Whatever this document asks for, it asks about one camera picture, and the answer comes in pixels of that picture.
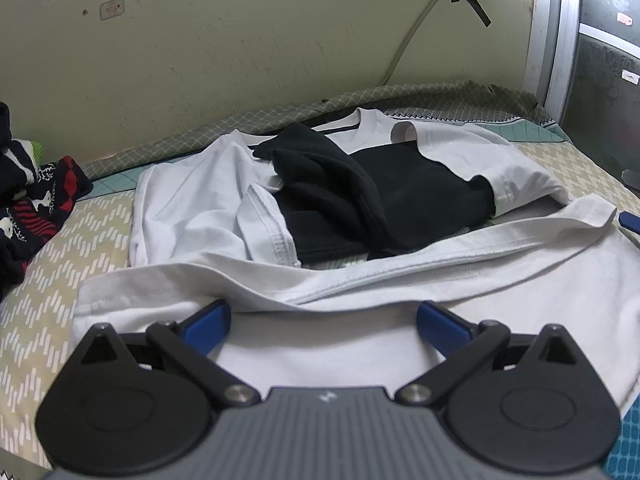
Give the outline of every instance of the cable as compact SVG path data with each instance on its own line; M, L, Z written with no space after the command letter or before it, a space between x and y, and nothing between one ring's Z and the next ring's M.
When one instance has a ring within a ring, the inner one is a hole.
M394 58L391 60L391 63L389 63L389 68L386 69L385 75L383 76L378 86L384 86L389 82L389 80L391 79L391 76L396 71L396 67L398 66L398 63L400 63L402 54L404 54L404 51L409 46L409 43L414 38L415 33L418 31L418 29L422 25L422 22L424 21L424 19L433 10L433 7L435 7L437 3L438 3L438 0L429 0L429 3L427 4L427 6L424 7L424 10L420 13L420 16L418 16L418 19L415 20L414 24L409 29L409 32L405 35L404 40L402 40L402 43L400 43L400 46L398 47L398 50L396 50L396 54Z

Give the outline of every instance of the green fabric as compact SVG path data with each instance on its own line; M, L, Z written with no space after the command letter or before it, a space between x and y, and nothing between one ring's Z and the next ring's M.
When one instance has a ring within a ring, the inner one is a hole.
M39 142L35 142L34 140L30 140L31 149L33 150L33 160L36 163L36 166L40 165L40 161L42 160L42 144Z
M566 133L557 124L544 127L525 119L516 119L507 124L475 122L509 142L565 142Z

